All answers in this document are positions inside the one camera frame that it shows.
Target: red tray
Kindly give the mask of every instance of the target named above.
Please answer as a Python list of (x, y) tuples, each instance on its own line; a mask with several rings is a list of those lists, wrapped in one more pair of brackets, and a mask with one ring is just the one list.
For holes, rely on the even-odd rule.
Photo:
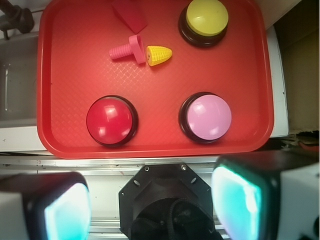
[[(145, 47), (171, 48), (172, 58), (149, 67), (134, 57), (113, 62), (109, 49), (133, 35), (114, 14), (111, 0), (54, 0), (44, 10), (38, 44), (38, 134), (65, 159), (202, 156), (253, 151), (269, 138), (273, 97), (261, 12), (253, 0), (221, 0), (229, 13), (222, 41), (208, 49), (186, 43), (178, 19), (189, 0), (136, 0), (148, 25)], [(197, 144), (181, 131), (182, 103), (212, 92), (230, 106), (228, 132)], [(119, 148), (99, 145), (86, 126), (92, 103), (120, 95), (137, 109), (135, 137)]]

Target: red plastic piece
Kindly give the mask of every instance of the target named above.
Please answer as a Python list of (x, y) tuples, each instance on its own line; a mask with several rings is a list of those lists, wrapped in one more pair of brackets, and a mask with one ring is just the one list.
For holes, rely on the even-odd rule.
[[(114, 18), (111, 1), (49, 3), (39, 29), (37, 125), (51, 153), (65, 159), (208, 156), (253, 151), (268, 140), (274, 110), (259, 7), (254, 0), (221, 0), (229, 13), (227, 33), (214, 47), (199, 49), (178, 30), (189, 2), (139, 1), (148, 19), (143, 40), (174, 52), (170, 64), (152, 68), (133, 56), (112, 61), (106, 54), (130, 36)], [(228, 132), (210, 144), (194, 143), (179, 127), (182, 103), (197, 92), (214, 93), (231, 109)], [(97, 143), (86, 125), (92, 103), (106, 95), (130, 100), (139, 116), (136, 135), (118, 148)]]
[(128, 44), (110, 49), (109, 55), (112, 60), (134, 55), (138, 64), (146, 62), (144, 44), (142, 43), (140, 35), (130, 36)]
[(137, 6), (136, 1), (114, 0), (112, 7), (124, 24), (126, 24), (135, 34), (139, 33), (147, 26), (147, 21), (143, 12)]

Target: pink bolt toy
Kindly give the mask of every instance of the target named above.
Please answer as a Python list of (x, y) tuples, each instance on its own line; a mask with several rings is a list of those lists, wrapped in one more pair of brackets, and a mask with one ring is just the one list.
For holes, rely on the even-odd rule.
[(114, 47), (109, 51), (112, 60), (130, 56), (132, 54), (138, 64), (146, 62), (144, 45), (140, 35), (130, 36), (128, 44)]

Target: white surface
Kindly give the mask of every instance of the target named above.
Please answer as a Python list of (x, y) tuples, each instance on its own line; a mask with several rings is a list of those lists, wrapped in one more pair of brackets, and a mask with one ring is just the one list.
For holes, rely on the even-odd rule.
[(271, 27), (301, 0), (255, 0), (261, 9), (266, 29)]
[[(35, 26), (32, 32), (39, 30), (41, 12), (34, 13)], [(278, 40), (273, 27), (267, 31), (267, 41), (269, 49), (272, 91), (274, 103), (274, 128), (271, 137), (287, 136), (289, 132), (288, 111), (286, 103), (286, 92), (284, 87), (284, 77), (281, 63), (281, 55)], [(21, 152), (21, 151), (43, 151), (46, 150), (41, 144), (34, 127), (0, 128), (0, 152)]]
[(0, 191), (0, 239), (29, 239), (20, 193)]
[(0, 151), (46, 150), (36, 126), (0, 128)]
[(319, 217), (319, 163), (281, 173), (277, 239), (319, 239), (313, 227)]
[(275, 28), (273, 26), (270, 27), (266, 31), (266, 34), (268, 39), (274, 108), (274, 126), (271, 137), (283, 137), (289, 134), (289, 124), (281, 54)]

